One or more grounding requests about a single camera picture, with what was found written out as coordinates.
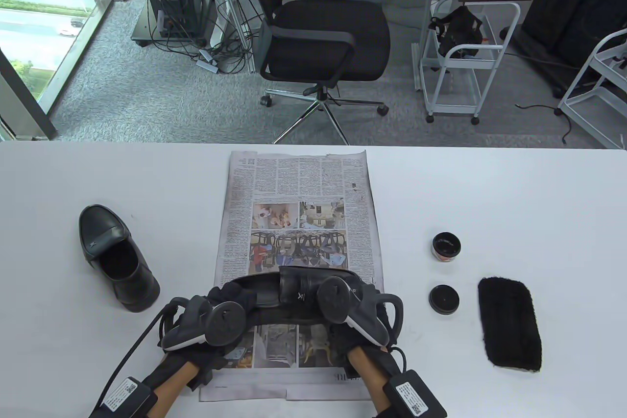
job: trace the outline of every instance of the gray carpet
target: gray carpet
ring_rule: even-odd
[[[353,144],[463,147],[598,148],[573,125],[563,145],[566,119],[550,109],[521,110],[531,104],[556,106],[549,86],[518,57],[504,58],[480,114],[436,116],[425,122],[422,95],[414,90],[410,44],[417,42],[423,0],[383,0],[392,51],[376,82],[341,82],[350,98],[382,100],[381,117],[372,108],[341,107],[336,118]],[[153,46],[140,48],[129,37],[145,0],[116,3],[65,88],[51,117],[59,140],[125,142],[269,143],[304,111],[305,102],[275,98],[258,104],[266,86],[302,91],[297,84],[272,84],[257,74],[213,75],[189,58]],[[506,17],[497,17],[499,30]],[[314,113],[284,140],[290,144],[341,144],[325,113]]]

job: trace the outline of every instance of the glass window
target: glass window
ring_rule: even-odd
[[[4,122],[0,119],[0,142],[4,140],[13,140],[13,136],[9,132],[6,126],[4,126]]]
[[[34,98],[40,98],[95,5],[95,0],[0,0],[0,49]]]

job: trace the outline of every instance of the newspaper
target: newspaper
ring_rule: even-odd
[[[231,154],[215,284],[279,266],[353,270],[383,292],[365,152]],[[226,358],[201,401],[369,399],[360,379],[334,367],[322,325],[258,326]]]

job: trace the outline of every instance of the tree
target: tree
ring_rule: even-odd
[[[31,69],[33,68],[33,62],[30,60],[27,63],[21,60],[11,60],[13,69],[18,73],[24,85],[29,89],[31,93],[35,90],[35,83],[33,77],[31,77]]]

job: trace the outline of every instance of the glove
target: glove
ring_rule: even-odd
[[[386,327],[387,333],[389,334],[389,343],[387,344],[387,347],[389,348],[390,346],[396,344],[397,338],[392,332],[385,304],[377,305],[377,318],[381,320],[383,326]],[[347,355],[352,349],[357,348],[358,346],[374,345],[361,333],[345,323],[331,323],[327,326],[327,329],[329,331],[329,343],[331,344],[331,349],[336,353],[334,365],[343,367],[349,378],[358,377],[359,374],[357,374],[351,366]]]
[[[226,283],[222,289],[214,287],[210,290],[209,294],[204,297],[211,306],[217,306],[222,302],[232,301],[237,302],[244,308],[244,312],[248,313],[257,304],[257,294],[251,290],[246,290],[236,283]],[[172,300],[172,304],[175,307],[186,306],[189,302],[198,302],[200,299],[193,298],[190,301],[177,297]],[[178,320],[172,324],[171,317],[162,319],[162,328],[165,326],[166,331],[178,326],[182,322],[185,322],[190,315],[195,318],[190,318],[190,321],[197,321],[199,316],[198,311],[188,311],[187,309],[180,315]],[[159,385],[163,384],[168,378],[172,377],[186,362],[191,362],[200,369],[198,374],[188,383],[188,387],[194,391],[199,385],[206,385],[213,377],[214,369],[221,369],[224,367],[228,360],[224,359],[224,356],[232,351],[241,342],[241,336],[235,341],[227,344],[226,346],[209,346],[206,343],[192,344],[176,351],[168,351],[166,358],[159,364],[157,369],[144,379],[144,384],[150,386],[152,389],[156,389]]]

